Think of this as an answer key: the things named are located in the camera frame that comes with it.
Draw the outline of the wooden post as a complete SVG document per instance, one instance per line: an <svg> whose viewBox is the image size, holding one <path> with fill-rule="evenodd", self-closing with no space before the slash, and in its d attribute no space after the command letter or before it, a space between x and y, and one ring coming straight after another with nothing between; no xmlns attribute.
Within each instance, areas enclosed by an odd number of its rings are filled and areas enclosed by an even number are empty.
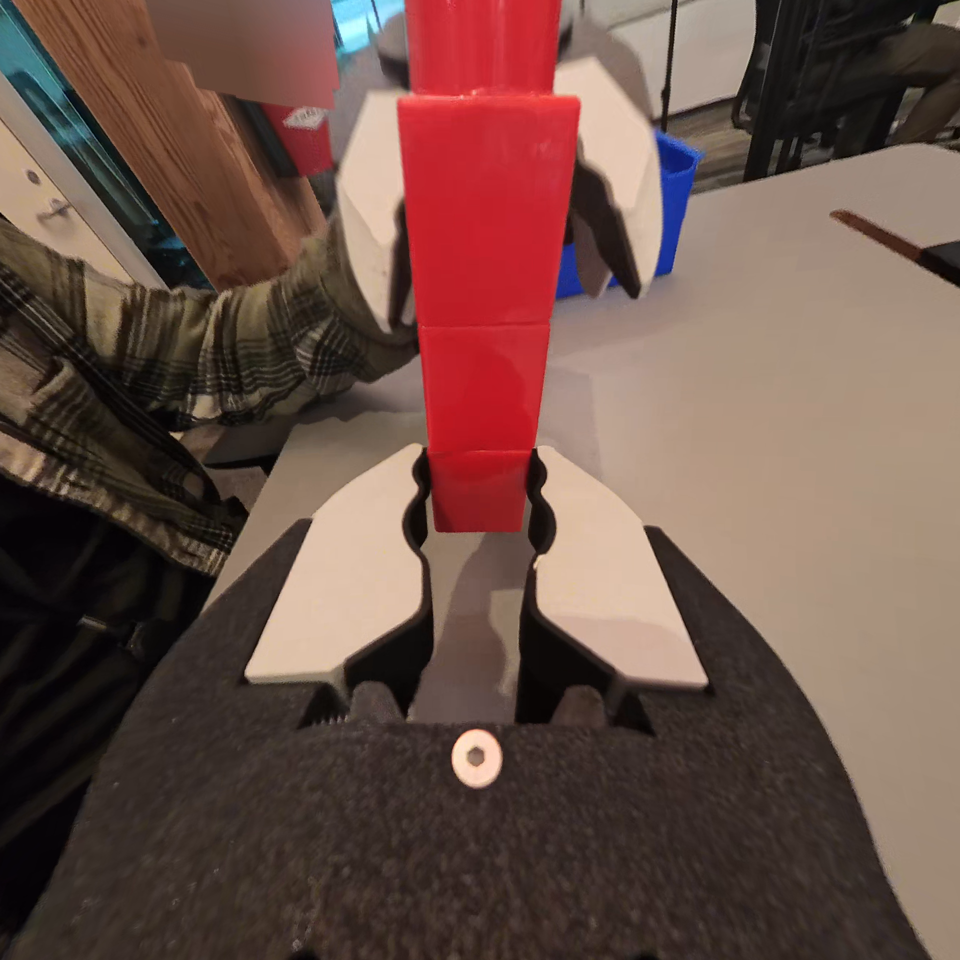
<svg viewBox="0 0 960 960"><path fill-rule="evenodd" d="M309 181L276 177L236 107L164 57L145 2L14 6L215 289L276 277L323 230Z"/></svg>

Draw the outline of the person's left forearm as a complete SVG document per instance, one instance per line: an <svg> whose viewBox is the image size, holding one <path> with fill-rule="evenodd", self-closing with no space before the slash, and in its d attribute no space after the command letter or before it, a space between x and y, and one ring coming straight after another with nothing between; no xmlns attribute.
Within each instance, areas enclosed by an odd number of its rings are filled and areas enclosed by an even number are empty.
<svg viewBox="0 0 960 960"><path fill-rule="evenodd" d="M272 280L221 293L106 276L2 222L2 418L53 448L104 435L81 361L167 431L290 416L418 353L415 326L383 327L333 214Z"/></svg>

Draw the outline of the red canister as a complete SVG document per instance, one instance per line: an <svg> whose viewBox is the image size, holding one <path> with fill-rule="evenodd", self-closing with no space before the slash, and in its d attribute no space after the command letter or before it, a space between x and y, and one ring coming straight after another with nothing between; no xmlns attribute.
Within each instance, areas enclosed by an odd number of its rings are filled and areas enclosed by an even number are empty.
<svg viewBox="0 0 960 960"><path fill-rule="evenodd" d="M317 106L259 103L278 177L309 178L332 168L329 112Z"/></svg>

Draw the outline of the person's body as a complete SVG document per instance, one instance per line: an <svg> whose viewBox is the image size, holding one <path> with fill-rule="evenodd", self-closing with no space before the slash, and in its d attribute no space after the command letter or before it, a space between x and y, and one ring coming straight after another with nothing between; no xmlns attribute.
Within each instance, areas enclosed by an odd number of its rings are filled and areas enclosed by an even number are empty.
<svg viewBox="0 0 960 960"><path fill-rule="evenodd" d="M2 954L66 847L115 732L213 575L2 467Z"/></svg>

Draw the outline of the black chair frame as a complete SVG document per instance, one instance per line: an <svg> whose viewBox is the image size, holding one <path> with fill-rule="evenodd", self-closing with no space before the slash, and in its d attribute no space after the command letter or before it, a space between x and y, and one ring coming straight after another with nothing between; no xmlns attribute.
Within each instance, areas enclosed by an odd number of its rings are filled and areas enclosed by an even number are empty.
<svg viewBox="0 0 960 960"><path fill-rule="evenodd" d="M834 142L848 114L887 101L905 86L854 76L851 65L906 29L922 2L755 3L750 59L731 108L750 135L743 182L796 170L805 146Z"/></svg>

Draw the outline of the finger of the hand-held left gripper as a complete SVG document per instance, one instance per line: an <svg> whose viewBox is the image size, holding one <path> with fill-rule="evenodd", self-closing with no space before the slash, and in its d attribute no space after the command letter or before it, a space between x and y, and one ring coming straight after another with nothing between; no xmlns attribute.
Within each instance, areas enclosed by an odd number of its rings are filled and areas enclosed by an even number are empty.
<svg viewBox="0 0 960 960"><path fill-rule="evenodd" d="M568 220L582 291L598 299L617 282L638 299L654 280L665 221L654 127L593 56L559 66L559 93L580 102Z"/></svg>
<svg viewBox="0 0 960 960"><path fill-rule="evenodd" d="M416 325L398 111L404 94L375 90L366 95L337 174L346 257L385 333Z"/></svg>

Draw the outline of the blue plastic bin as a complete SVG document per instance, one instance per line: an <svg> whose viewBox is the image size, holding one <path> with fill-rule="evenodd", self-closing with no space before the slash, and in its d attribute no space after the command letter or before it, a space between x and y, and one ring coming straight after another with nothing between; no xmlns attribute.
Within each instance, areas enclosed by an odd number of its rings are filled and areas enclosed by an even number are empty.
<svg viewBox="0 0 960 960"><path fill-rule="evenodd" d="M659 256L655 267L656 278L672 273L686 218L690 195L702 159L702 153L684 140L656 128L654 137L658 150L661 198L662 235ZM584 294L577 272L575 247L564 245L558 270L556 299L563 300Z"/></svg>

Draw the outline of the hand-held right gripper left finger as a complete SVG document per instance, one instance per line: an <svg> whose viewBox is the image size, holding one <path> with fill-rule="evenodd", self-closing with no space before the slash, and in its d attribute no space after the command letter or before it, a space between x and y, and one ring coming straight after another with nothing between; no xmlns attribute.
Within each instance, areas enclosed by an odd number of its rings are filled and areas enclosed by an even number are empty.
<svg viewBox="0 0 960 960"><path fill-rule="evenodd" d="M434 651L426 449L402 447L328 498L245 668L254 686L324 685L348 707L377 683L409 714Z"/></svg>

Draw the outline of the white cabinet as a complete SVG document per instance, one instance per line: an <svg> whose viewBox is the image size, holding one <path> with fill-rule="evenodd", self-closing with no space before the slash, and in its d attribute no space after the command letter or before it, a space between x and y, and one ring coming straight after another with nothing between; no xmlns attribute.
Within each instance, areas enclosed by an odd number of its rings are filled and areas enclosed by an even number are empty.
<svg viewBox="0 0 960 960"><path fill-rule="evenodd" d="M1 78L2 216L57 253L123 282L166 283L114 209L6 78Z"/></svg>

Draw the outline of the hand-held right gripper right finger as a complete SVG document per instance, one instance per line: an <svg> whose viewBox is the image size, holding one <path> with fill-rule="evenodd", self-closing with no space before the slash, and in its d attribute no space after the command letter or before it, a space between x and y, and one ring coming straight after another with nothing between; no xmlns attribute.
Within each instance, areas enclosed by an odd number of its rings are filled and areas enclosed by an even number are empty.
<svg viewBox="0 0 960 960"><path fill-rule="evenodd" d="M596 693L608 722L645 722L645 692L708 693L640 517L551 446L532 452L527 497L517 722L549 722L573 688Z"/></svg>

